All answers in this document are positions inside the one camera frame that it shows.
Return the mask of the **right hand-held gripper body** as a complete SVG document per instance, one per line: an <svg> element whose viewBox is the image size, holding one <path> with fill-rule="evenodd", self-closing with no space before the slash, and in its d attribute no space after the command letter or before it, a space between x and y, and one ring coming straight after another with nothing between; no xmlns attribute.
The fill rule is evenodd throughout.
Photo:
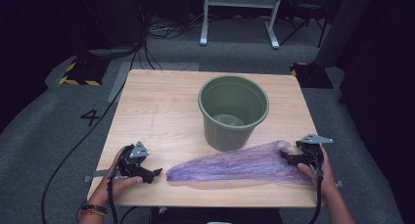
<svg viewBox="0 0 415 224"><path fill-rule="evenodd" d="M297 147L305 157L304 160L308 161L308 166L310 166L314 172L322 171L321 165L323 162L323 154L320 146L332 143L333 140L331 138L325 138L315 134L308 134L296 141Z"/></svg>

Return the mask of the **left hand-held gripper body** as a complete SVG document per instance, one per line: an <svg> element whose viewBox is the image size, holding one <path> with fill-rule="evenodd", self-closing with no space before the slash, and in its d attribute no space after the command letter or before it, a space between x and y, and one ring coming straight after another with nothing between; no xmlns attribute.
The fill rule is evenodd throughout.
<svg viewBox="0 0 415 224"><path fill-rule="evenodd" d="M116 179L140 176L148 179L150 172L141 166L141 162L149 155L145 146L138 141L135 145L126 146L120 154L115 166Z"/></svg>

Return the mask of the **purple plastic bag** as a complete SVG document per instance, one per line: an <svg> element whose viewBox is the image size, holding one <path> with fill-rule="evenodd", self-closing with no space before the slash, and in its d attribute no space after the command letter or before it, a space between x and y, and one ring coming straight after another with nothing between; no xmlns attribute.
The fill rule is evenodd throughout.
<svg viewBox="0 0 415 224"><path fill-rule="evenodd" d="M308 185L310 179L295 165L281 157L290 153L285 140L198 157L169 168L169 182L205 182L225 180L257 180L296 185Z"/></svg>

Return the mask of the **green plastic bin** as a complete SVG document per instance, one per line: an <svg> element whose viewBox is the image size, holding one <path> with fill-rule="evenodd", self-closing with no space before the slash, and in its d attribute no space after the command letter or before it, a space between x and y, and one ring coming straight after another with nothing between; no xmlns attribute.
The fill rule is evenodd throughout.
<svg viewBox="0 0 415 224"><path fill-rule="evenodd" d="M221 152L244 147L269 112L266 92L254 81L222 75L206 82L198 95L205 138Z"/></svg>

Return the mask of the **person's right hand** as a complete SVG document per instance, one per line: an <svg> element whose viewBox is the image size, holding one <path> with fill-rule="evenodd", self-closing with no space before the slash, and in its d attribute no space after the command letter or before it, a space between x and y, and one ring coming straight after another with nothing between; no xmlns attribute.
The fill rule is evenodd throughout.
<svg viewBox="0 0 415 224"><path fill-rule="evenodd" d="M320 146L320 149L323 154L323 162L321 165L321 170L323 172L323 180L321 183L321 192L325 199L327 199L334 191L337 191L335 173L329 161L328 154L323 146ZM306 176L308 176L314 185L317 185L318 176L313 172L313 170L304 163L298 164L298 169L302 171Z"/></svg>

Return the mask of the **person's left hand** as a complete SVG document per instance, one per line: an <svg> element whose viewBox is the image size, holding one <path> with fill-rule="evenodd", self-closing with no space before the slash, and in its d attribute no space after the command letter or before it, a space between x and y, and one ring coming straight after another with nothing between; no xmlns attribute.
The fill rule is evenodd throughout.
<svg viewBox="0 0 415 224"><path fill-rule="evenodd" d="M115 165L118 161L119 156L121 155L123 148L121 148L116 154L112 165L108 168L106 174L103 176L101 182L94 190L92 195L88 199L88 204L98 205L102 207L108 207L110 204L109 192L108 192L108 183L110 182L110 175L113 172ZM140 184L142 178L140 176L130 177L125 179L115 179L113 181L113 197L115 198L126 188L129 188L133 185Z"/></svg>

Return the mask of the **grey tape strip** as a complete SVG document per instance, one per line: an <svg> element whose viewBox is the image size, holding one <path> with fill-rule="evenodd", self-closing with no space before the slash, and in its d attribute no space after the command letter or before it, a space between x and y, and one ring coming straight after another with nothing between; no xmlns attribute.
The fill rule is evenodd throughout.
<svg viewBox="0 0 415 224"><path fill-rule="evenodd" d="M93 171L91 174L84 176L83 182L84 183L91 183L95 178L102 179L105 176L106 173L107 173L106 169Z"/></svg>

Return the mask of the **yellow black striped base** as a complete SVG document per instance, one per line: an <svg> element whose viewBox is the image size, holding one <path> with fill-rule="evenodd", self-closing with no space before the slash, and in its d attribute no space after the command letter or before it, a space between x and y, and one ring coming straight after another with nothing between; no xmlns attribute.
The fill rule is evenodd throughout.
<svg viewBox="0 0 415 224"><path fill-rule="evenodd" d="M109 60L82 61L74 59L68 66L60 84L100 86L103 84Z"/></svg>
<svg viewBox="0 0 415 224"><path fill-rule="evenodd" d="M290 66L290 71L291 75L298 80L301 88L333 88L325 68L316 64L293 63Z"/></svg>

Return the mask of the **black folding stand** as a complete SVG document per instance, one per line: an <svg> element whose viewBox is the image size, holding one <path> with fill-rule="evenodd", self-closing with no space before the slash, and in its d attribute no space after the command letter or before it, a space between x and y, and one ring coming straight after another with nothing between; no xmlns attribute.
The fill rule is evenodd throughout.
<svg viewBox="0 0 415 224"><path fill-rule="evenodd" d="M281 45L287 42L302 27L308 25L311 20L315 20L321 29L317 43L317 47L321 47L323 36L325 34L329 20L329 6L326 3L322 5L293 3L288 11L287 18L289 19L291 25L294 27L294 30L280 42ZM295 26L294 19L302 19L302 23L298 26Z"/></svg>

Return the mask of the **grey padded post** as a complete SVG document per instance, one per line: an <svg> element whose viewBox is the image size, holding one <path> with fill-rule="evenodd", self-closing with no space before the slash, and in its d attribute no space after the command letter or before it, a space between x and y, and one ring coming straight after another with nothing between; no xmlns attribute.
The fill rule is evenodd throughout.
<svg viewBox="0 0 415 224"><path fill-rule="evenodd" d="M334 67L370 0L344 0L320 47L314 63L318 67Z"/></svg>

